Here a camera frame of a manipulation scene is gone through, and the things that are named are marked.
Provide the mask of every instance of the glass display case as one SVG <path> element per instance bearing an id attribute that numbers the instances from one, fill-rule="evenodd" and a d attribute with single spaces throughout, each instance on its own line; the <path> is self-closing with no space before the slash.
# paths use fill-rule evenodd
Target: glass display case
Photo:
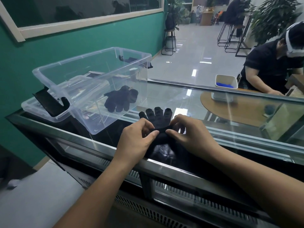
<path id="1" fill-rule="evenodd" d="M 304 99 L 158 80 L 148 80 L 147 95 L 96 135 L 71 116 L 54 123 L 19 110 L 7 119 L 84 187 L 109 165 L 123 128 L 155 107 L 202 120 L 221 146 L 304 181 Z M 168 227 L 276 227 L 232 180 L 182 146 L 157 146 L 116 202 Z"/>

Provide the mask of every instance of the white window frame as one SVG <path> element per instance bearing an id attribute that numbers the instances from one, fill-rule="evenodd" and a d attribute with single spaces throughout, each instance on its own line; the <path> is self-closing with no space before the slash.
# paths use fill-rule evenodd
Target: white window frame
<path id="1" fill-rule="evenodd" d="M 161 8 L 136 11 L 124 14 L 108 15 L 96 18 L 87 18 L 66 22 L 57 22 L 43 25 L 34 25 L 26 27 L 17 27 L 11 18 L 10 14 L 4 7 L 3 3 L 0 1 L 0 17 L 6 24 L 7 28 L 10 30 L 17 42 L 24 42 L 27 38 L 38 37 L 42 35 L 58 33 L 63 31 L 68 31 L 72 29 L 83 28 L 87 26 L 99 25 L 108 22 L 119 21 L 128 18 L 134 18 L 139 16 L 144 16 L 148 14 L 154 14 L 164 11 L 164 0 L 161 0 Z"/>

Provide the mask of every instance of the black hair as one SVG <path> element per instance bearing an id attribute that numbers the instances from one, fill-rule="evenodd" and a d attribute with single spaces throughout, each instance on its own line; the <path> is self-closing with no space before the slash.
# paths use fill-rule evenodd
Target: black hair
<path id="1" fill-rule="evenodd" d="M 304 22 L 301 22 L 295 26 L 293 26 L 289 30 L 289 40 L 291 46 L 294 48 L 303 48 L 304 47 Z M 280 37 L 280 40 L 284 39 L 284 43 L 286 44 L 286 32 Z"/>

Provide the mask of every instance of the round wooden table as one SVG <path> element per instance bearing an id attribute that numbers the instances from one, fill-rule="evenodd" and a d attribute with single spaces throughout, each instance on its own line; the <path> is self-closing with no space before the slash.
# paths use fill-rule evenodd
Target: round wooden table
<path id="1" fill-rule="evenodd" d="M 211 98 L 212 92 L 203 92 L 201 94 L 201 103 L 208 110 L 205 120 L 208 120 L 210 114 L 210 121 L 215 121 L 216 117 L 230 120 L 232 122 L 242 123 L 250 126 L 260 127 L 266 122 L 264 115 L 264 107 L 266 105 L 278 106 L 280 103 L 257 98 L 254 96 L 242 96 L 240 94 L 233 94 L 234 102 L 227 103 L 223 101 L 215 101 Z"/>

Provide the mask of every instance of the glove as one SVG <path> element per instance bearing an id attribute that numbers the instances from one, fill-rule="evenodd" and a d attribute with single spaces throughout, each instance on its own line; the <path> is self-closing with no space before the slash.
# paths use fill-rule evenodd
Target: glove
<path id="1" fill-rule="evenodd" d="M 108 97 L 104 107 L 108 109 L 110 113 L 114 111 L 120 113 L 122 110 L 128 111 L 130 103 L 135 103 L 138 96 L 137 90 L 129 89 L 129 86 L 123 86 L 120 90 L 113 90 L 104 94 L 104 96 Z"/>
<path id="2" fill-rule="evenodd" d="M 172 117 L 171 109 L 167 108 L 163 113 L 163 110 L 160 107 L 155 107 L 154 112 L 152 109 L 147 109 L 146 110 L 147 116 L 145 115 L 144 112 L 140 112 L 138 114 L 140 118 L 145 118 L 153 124 L 155 129 L 150 130 L 151 132 L 154 130 L 159 131 L 159 134 L 157 135 L 156 139 L 149 146 L 148 151 L 146 153 L 146 157 L 149 156 L 151 152 L 153 152 L 153 149 L 156 145 L 163 145 L 163 144 L 170 145 L 171 143 L 174 142 L 174 139 L 169 137 L 165 133 L 167 129 L 173 128 L 173 126 L 169 125 Z"/>

